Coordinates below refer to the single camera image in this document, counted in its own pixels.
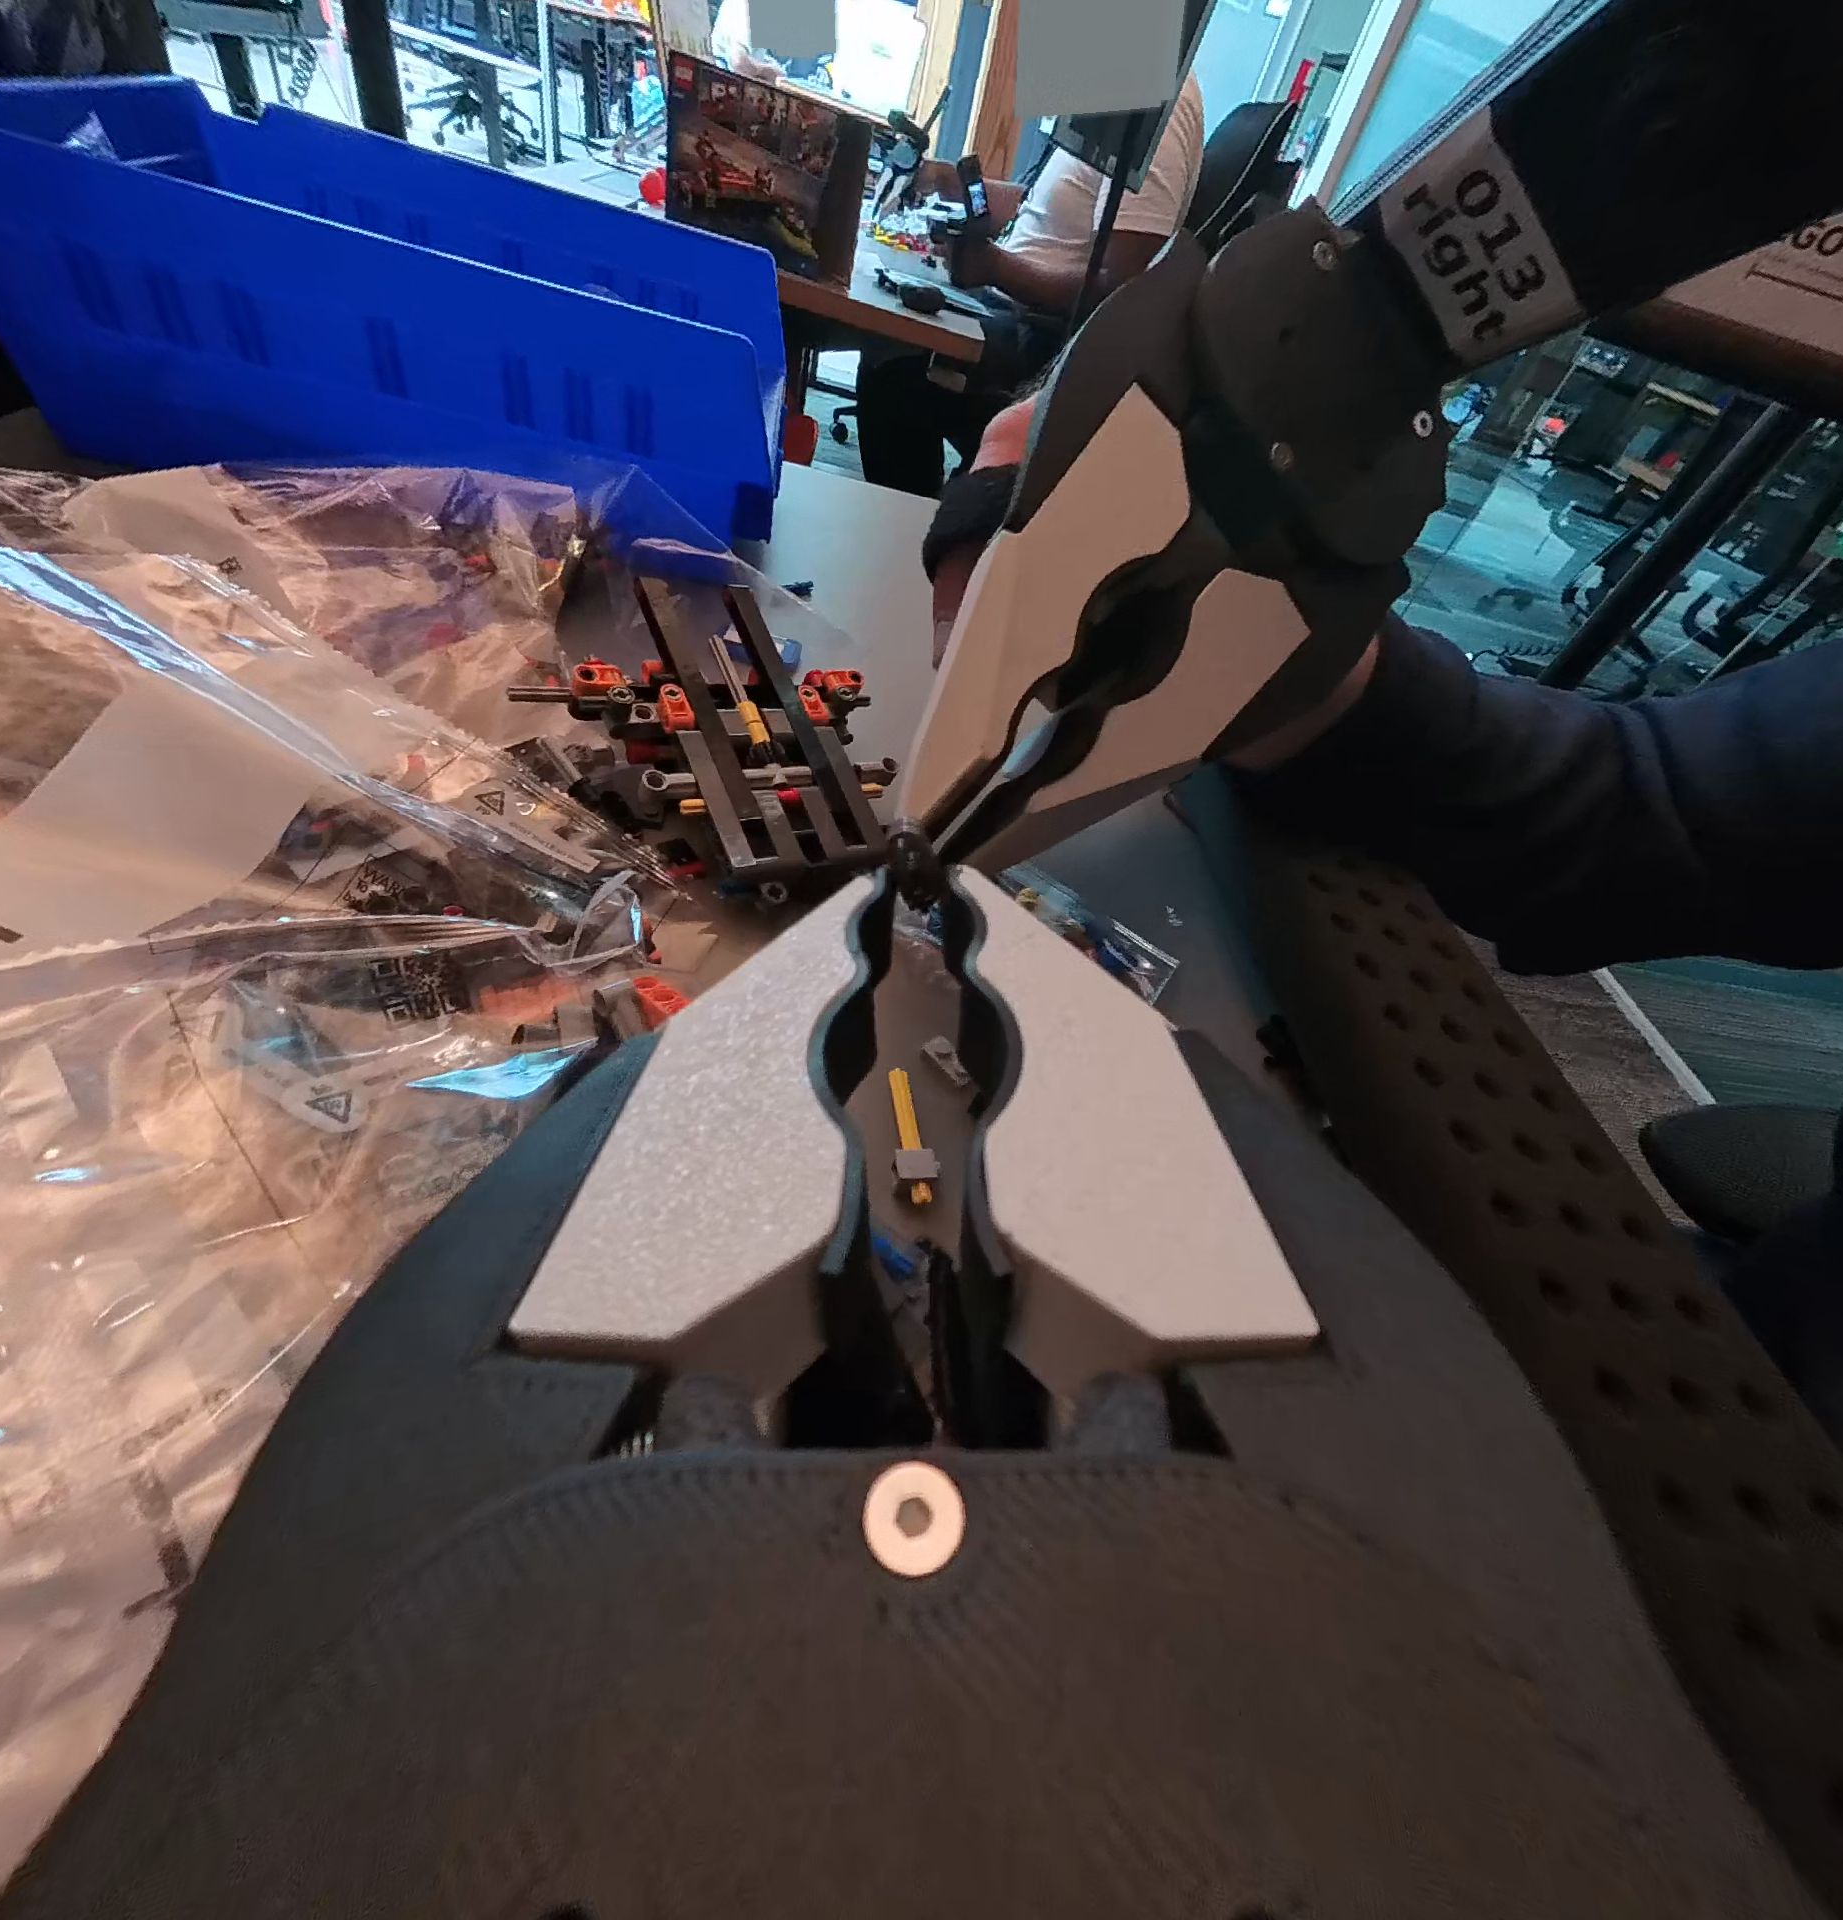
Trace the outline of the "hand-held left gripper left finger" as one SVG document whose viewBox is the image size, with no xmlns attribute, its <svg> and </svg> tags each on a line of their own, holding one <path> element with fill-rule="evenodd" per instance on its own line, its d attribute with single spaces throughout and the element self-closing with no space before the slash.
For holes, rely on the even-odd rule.
<svg viewBox="0 0 1843 1920">
<path fill-rule="evenodd" d="M 884 877 L 854 877 L 651 1040 L 507 1344 L 781 1403 L 798 1441 L 884 1436 L 884 1313 L 843 1081 L 872 1044 Z"/>
</svg>

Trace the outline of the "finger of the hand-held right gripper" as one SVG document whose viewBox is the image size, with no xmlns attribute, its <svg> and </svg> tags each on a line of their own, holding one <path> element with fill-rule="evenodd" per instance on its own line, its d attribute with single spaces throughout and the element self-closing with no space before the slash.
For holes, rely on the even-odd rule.
<svg viewBox="0 0 1843 1920">
<path fill-rule="evenodd" d="M 1159 556 L 1191 511 L 1178 429 L 1132 386 L 1018 531 L 974 563 L 902 762 L 897 817 L 929 839 L 991 839 L 1077 771 L 1124 668 L 1076 676 L 1097 592 Z"/>
<path fill-rule="evenodd" d="M 952 831 L 952 861 L 998 875 L 1188 773 L 1307 640 L 1282 585 L 1233 569 L 1203 586 L 1165 659 L 1150 642 L 1128 659 L 1152 681 L 1062 698 L 1012 750 L 1003 773 Z"/>
</svg>

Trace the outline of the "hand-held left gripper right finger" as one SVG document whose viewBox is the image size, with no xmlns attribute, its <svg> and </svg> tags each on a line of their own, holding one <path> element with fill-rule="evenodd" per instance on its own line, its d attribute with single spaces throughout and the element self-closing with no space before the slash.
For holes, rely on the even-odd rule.
<svg viewBox="0 0 1843 1920">
<path fill-rule="evenodd" d="M 1317 1311 L 1174 1026 L 970 867 L 943 883 L 970 1077 L 943 1421 L 1034 1441 L 1108 1377 L 1303 1356 Z"/>
</svg>

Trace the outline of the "small grey lego assembly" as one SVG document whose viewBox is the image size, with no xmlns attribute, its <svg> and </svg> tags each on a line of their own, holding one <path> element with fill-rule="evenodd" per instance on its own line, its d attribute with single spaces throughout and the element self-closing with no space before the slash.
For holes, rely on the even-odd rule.
<svg viewBox="0 0 1843 1920">
<path fill-rule="evenodd" d="M 886 1070 L 884 1084 L 896 1132 L 894 1183 L 907 1194 L 909 1206 L 931 1206 L 943 1166 L 931 1144 L 923 1139 L 909 1070 Z"/>
</svg>

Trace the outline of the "person's right forearm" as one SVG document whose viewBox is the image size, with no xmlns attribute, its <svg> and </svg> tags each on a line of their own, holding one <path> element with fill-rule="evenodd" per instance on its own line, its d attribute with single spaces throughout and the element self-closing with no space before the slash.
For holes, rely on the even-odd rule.
<svg viewBox="0 0 1843 1920">
<path fill-rule="evenodd" d="M 1843 970 L 1843 636 L 1608 703 L 1393 620 L 1323 731 L 1233 769 L 1266 821 L 1408 869 L 1515 972 Z"/>
</svg>

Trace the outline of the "heap of loose lego parts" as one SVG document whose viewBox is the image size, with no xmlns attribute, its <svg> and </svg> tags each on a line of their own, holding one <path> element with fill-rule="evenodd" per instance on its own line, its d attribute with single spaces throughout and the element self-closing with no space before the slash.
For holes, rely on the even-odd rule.
<svg viewBox="0 0 1843 1920">
<path fill-rule="evenodd" d="M 869 1276 L 884 1327 L 927 1406 L 934 1434 L 952 1441 L 955 1264 L 934 1243 L 909 1240 L 876 1224 L 869 1227 Z"/>
</svg>

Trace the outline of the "dark grey lego chassis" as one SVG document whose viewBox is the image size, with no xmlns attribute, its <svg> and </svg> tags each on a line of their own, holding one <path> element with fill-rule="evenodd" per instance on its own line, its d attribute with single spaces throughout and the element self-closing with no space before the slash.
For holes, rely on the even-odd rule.
<svg viewBox="0 0 1843 1920">
<path fill-rule="evenodd" d="M 503 696 L 572 725 L 552 783 L 668 877 L 781 906 L 884 861 L 897 764 L 854 748 L 869 689 L 854 668 L 791 665 L 749 590 L 596 567 L 555 638 L 559 659 Z"/>
</svg>

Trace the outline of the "colourful lego set box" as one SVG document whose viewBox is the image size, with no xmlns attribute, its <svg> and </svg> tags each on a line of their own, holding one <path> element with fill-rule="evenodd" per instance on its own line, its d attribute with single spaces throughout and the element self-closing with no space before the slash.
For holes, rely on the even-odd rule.
<svg viewBox="0 0 1843 1920">
<path fill-rule="evenodd" d="M 852 275 L 882 123 L 828 95 L 673 51 L 663 215 L 771 252 L 781 275 Z"/>
</svg>

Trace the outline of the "pile of clear lego bags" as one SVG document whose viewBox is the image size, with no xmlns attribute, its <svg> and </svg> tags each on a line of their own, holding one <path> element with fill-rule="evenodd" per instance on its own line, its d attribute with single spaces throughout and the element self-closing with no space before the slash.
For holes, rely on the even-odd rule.
<svg viewBox="0 0 1843 1920">
<path fill-rule="evenodd" d="M 0 1886 L 382 1266 L 682 980 L 570 795 L 641 472 L 0 465 Z"/>
</svg>

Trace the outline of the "person's right hand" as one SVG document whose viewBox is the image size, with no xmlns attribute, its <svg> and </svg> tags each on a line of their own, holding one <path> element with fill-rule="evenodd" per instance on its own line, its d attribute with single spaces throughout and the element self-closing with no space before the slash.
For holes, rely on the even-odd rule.
<svg viewBox="0 0 1843 1920">
<path fill-rule="evenodd" d="M 984 551 L 1003 529 L 1027 457 L 1032 398 L 991 417 L 968 468 L 943 484 L 922 563 L 929 582 L 931 667 L 940 667 Z"/>
</svg>

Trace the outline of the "small zip bag of pins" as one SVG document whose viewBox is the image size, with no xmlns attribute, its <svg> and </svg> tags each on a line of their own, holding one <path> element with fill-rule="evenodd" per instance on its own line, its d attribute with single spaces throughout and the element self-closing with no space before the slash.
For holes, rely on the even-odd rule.
<svg viewBox="0 0 1843 1920">
<path fill-rule="evenodd" d="M 1082 951 L 1102 972 L 1134 989 L 1146 1004 L 1161 1000 L 1178 970 L 1178 963 L 1170 954 L 1152 946 L 1122 922 L 1094 912 L 1071 889 L 1053 880 L 1031 877 L 1007 885 L 1024 911 Z"/>
</svg>

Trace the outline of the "background wooden table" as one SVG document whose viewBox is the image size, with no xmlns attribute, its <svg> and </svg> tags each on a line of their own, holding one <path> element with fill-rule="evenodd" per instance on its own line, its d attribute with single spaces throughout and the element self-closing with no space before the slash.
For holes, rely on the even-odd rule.
<svg viewBox="0 0 1843 1920">
<path fill-rule="evenodd" d="M 943 356 L 957 364 L 981 357 L 981 318 L 952 305 L 923 312 L 904 305 L 880 276 L 914 276 L 931 284 L 945 281 L 918 263 L 918 255 L 888 248 L 861 226 L 843 281 L 777 273 L 781 314 L 834 323 L 850 334 L 899 344 L 904 352 Z"/>
</svg>

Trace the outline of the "pale cardboard box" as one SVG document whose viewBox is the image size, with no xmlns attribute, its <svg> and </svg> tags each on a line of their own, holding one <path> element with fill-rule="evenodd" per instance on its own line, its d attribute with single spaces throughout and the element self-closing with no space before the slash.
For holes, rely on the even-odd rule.
<svg viewBox="0 0 1843 1920">
<path fill-rule="evenodd" d="M 1843 210 L 1689 279 L 1622 326 L 1689 366 L 1843 382 Z"/>
</svg>

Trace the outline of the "black perforated pad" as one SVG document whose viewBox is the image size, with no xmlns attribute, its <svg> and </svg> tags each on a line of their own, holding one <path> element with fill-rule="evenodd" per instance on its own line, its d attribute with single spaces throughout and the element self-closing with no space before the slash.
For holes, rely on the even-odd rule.
<svg viewBox="0 0 1843 1920">
<path fill-rule="evenodd" d="M 1527 1377 L 1685 1692 L 1843 1916 L 1843 1452 L 1411 879 L 1258 828 L 1242 867 L 1346 1164 Z"/>
</svg>

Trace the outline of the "person's legs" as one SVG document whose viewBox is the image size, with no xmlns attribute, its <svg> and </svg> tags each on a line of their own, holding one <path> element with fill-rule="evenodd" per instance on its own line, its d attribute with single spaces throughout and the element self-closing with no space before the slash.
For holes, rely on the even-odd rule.
<svg viewBox="0 0 1843 1920">
<path fill-rule="evenodd" d="M 1764 1353 L 1843 1452 L 1843 1108 L 1828 1194 L 1757 1239 L 1726 1291 Z"/>
</svg>

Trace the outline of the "blue plastic bin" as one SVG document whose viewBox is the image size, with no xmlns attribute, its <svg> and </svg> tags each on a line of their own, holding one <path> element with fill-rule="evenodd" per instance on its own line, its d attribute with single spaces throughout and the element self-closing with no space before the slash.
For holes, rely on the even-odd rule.
<svg viewBox="0 0 1843 1920">
<path fill-rule="evenodd" d="M 267 105 L 221 114 L 176 78 L 0 82 L 0 130 L 65 142 L 95 120 L 114 154 L 334 225 L 366 230 L 648 312 L 739 334 L 784 357 L 768 252 L 389 135 Z"/>
<path fill-rule="evenodd" d="M 564 281 L 0 129 L 0 344 L 58 443 L 112 468 L 297 461 L 644 476 L 766 540 L 779 309 L 658 310 L 655 275 Z"/>
</svg>

